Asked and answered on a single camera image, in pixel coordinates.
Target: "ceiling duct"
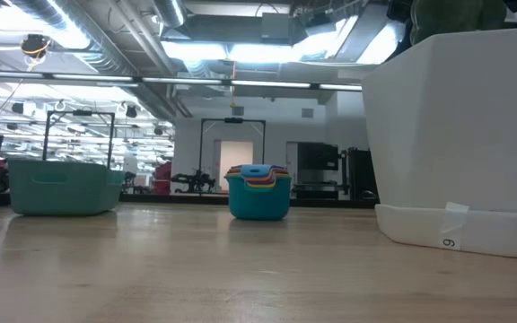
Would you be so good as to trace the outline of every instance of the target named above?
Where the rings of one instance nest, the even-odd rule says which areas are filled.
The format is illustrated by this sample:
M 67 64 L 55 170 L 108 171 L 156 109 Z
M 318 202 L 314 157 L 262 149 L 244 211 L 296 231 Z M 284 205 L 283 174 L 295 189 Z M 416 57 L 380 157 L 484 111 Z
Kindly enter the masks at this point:
M 187 9 L 181 0 L 151 0 L 162 24 L 177 28 L 187 20 Z
M 79 54 L 77 57 L 100 74 L 136 75 L 136 69 L 109 40 L 103 30 L 89 17 L 87 12 L 72 0 L 10 0 L 34 19 L 42 20 L 58 32 L 73 33 L 73 37 L 86 37 L 93 54 Z M 156 118 L 170 119 L 175 110 L 146 85 L 140 83 L 134 88 L 124 88 L 136 96 Z

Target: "teal plastic bin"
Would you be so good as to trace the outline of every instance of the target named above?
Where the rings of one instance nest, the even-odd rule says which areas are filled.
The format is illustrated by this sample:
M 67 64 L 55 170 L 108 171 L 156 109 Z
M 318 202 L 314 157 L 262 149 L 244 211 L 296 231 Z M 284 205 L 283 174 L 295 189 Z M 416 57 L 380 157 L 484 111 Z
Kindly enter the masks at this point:
M 8 160 L 11 208 L 27 215 L 93 215 L 118 204 L 124 171 L 69 161 Z
M 229 208 L 242 220 L 281 220 L 290 207 L 291 178 L 276 179 L 272 188 L 252 188 L 242 176 L 228 176 Z

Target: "ceiling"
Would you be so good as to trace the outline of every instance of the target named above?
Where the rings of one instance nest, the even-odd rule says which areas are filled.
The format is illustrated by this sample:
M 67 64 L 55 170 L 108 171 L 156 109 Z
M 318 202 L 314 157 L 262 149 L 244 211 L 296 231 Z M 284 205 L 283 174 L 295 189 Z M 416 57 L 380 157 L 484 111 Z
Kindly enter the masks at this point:
M 196 30 L 194 27 L 188 26 L 188 23 L 161 35 L 161 27 L 153 10 L 152 1 L 128 0 L 128 2 L 136 9 L 136 14 L 140 16 L 139 19 L 150 33 L 148 37 L 158 42 L 159 50 L 164 51 L 164 48 L 160 46 L 160 38 L 169 38 L 175 31 L 183 33 L 190 31 L 190 35 L 195 37 L 193 32 Z M 161 64 L 157 64 L 157 59 L 153 59 L 153 55 L 147 54 L 147 50 L 153 51 L 153 48 L 145 46 L 145 40 L 149 39 L 145 33 L 141 32 L 140 25 L 137 22 L 131 24 L 131 28 L 138 30 L 141 39 L 137 39 L 136 35 L 134 36 L 128 28 L 129 25 L 126 26 L 125 18 L 121 17 L 116 10 L 113 10 L 112 1 L 77 0 L 77 3 L 104 35 L 100 39 L 100 46 L 107 46 L 108 43 L 112 42 L 116 46 L 116 50 L 122 54 L 122 57 L 138 74 L 160 76 L 172 71 L 177 73 L 178 76 L 193 76 L 192 69 L 188 69 L 180 57 L 163 59 L 164 68 Z M 307 22 L 304 19 L 309 16 L 311 9 L 339 8 L 333 13 L 332 19 L 343 20 L 344 23 L 347 21 L 349 14 L 350 17 L 355 17 L 352 20 L 353 25 L 350 26 L 351 30 L 344 34 L 344 39 L 340 42 L 342 46 L 337 48 L 337 53 L 333 57 L 318 56 L 305 60 L 301 58 L 302 61 L 300 62 L 279 63 L 233 63 L 233 61 L 224 59 L 201 60 L 205 65 L 207 75 L 219 78 L 231 78 L 236 75 L 237 79 L 243 80 L 360 83 L 360 80 L 370 73 L 375 65 L 358 65 L 356 61 L 363 55 L 374 37 L 389 23 L 386 20 L 384 1 L 371 1 L 370 4 L 367 4 L 368 1 L 360 1 L 359 4 L 358 1 L 323 0 L 315 1 L 313 4 L 312 1 L 303 0 L 275 0 L 271 4 L 261 4 L 248 0 L 197 0 L 185 1 L 184 3 L 188 9 L 187 21 L 195 19 L 193 17 L 206 17 L 206 20 L 210 22 L 207 26 L 208 35 L 213 35 L 214 22 L 218 23 L 221 20 L 231 19 L 228 17 L 239 17 L 243 23 L 246 21 L 245 19 L 255 23 L 261 21 L 262 18 L 260 17 L 263 13 L 274 13 L 275 11 L 291 14 L 300 25 Z M 43 21 L 33 20 L 29 15 L 13 10 L 19 9 L 0 8 L 0 70 L 26 71 L 31 68 L 35 72 L 97 73 L 93 67 L 81 59 L 82 55 L 85 55 L 85 50 L 88 49 L 81 50 L 78 48 L 74 50 L 73 47 L 61 46 L 66 43 L 73 43 L 74 39 L 69 39 L 69 37 L 61 41 L 61 45 L 58 42 L 53 43 L 44 60 L 41 59 L 37 62 L 38 64 L 33 64 L 34 60 L 26 57 L 19 50 L 19 44 L 26 38 L 27 34 L 49 34 L 48 25 Z M 337 34 L 333 34 L 335 35 L 333 37 L 339 38 L 338 32 L 341 30 L 343 29 L 337 30 Z M 245 37 L 242 31 L 233 29 L 232 33 L 235 32 L 239 32 L 238 37 Z M 55 39 L 57 34 L 51 33 L 51 35 Z M 305 40 L 306 34 L 303 34 L 299 39 Z M 232 53 L 233 46 L 236 46 L 236 44 L 223 44 L 222 46 L 226 48 L 227 52 Z M 381 56 L 385 57 L 388 54 L 381 53 Z M 166 100 L 165 96 L 170 95 L 165 86 L 154 85 L 152 90 L 162 100 Z M 2 108 L 5 99 L 9 98 L 12 93 L 13 100 Z M 266 115 L 276 115 L 280 120 L 288 122 L 322 122 L 323 118 L 321 116 L 324 115 L 324 104 L 334 94 L 334 92 L 328 91 L 194 85 L 177 86 L 176 93 L 179 97 L 173 98 L 180 98 L 181 106 L 184 106 L 188 113 L 180 109 L 181 106 L 175 104 L 173 108 L 177 117 L 168 118 L 171 123 L 174 118 L 188 118 L 190 116 L 194 118 L 228 117 L 232 113 L 228 107 L 233 101 L 245 107 L 245 117 L 248 118 L 265 118 Z M 17 114 L 11 112 L 11 106 L 14 102 L 23 103 L 25 109 L 30 113 Z M 138 100 L 132 92 L 109 86 L 67 86 L 53 83 L 26 83 L 19 87 L 17 83 L 0 83 L 0 134 L 6 135 L 3 148 L 4 156 L 40 158 L 41 135 L 45 129 L 45 126 L 41 123 L 45 120 L 45 111 L 56 109 L 57 105 L 61 108 L 65 105 L 65 110 L 92 109 L 98 112 L 115 112 L 116 123 L 118 124 L 115 133 L 118 143 L 114 154 L 114 158 L 117 160 L 116 164 L 122 162 L 124 155 L 131 153 L 139 158 L 142 169 L 149 171 L 156 162 L 172 158 L 174 136 L 172 124 L 154 118 L 153 114 L 149 112 L 151 107 Z M 137 106 L 136 118 L 128 118 L 125 115 L 125 107 L 130 105 Z M 296 117 L 304 108 L 314 109 L 313 119 Z M 106 145 L 103 142 L 109 133 L 109 128 L 102 124 L 104 123 L 103 120 L 97 117 L 85 120 L 65 117 L 62 120 L 71 123 L 72 126 L 81 125 L 81 123 L 95 126 L 85 126 L 85 133 L 74 133 L 72 129 L 66 127 L 66 124 L 57 123 L 50 132 L 54 136 L 50 142 L 55 147 L 51 149 L 52 158 L 105 162 Z M 16 124 L 12 126 L 13 130 L 8 127 L 10 123 Z M 162 127 L 164 134 L 155 135 L 156 127 Z M 153 146 L 161 146 L 162 149 L 156 151 Z

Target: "red object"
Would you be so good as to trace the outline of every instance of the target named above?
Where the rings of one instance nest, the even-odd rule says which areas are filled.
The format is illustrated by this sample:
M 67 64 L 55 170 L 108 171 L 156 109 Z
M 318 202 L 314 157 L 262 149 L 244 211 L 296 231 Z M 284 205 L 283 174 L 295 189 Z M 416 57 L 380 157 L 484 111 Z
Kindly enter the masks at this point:
M 157 195 L 171 193 L 171 165 L 171 162 L 167 162 L 154 170 L 153 193 Z

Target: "table surface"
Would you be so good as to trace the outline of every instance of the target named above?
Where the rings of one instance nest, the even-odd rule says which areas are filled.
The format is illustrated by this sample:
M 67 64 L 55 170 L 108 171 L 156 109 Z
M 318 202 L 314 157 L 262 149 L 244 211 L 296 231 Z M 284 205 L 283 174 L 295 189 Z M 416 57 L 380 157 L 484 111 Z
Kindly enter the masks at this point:
M 517 259 L 397 244 L 368 211 L 0 208 L 0 322 L 517 322 Z

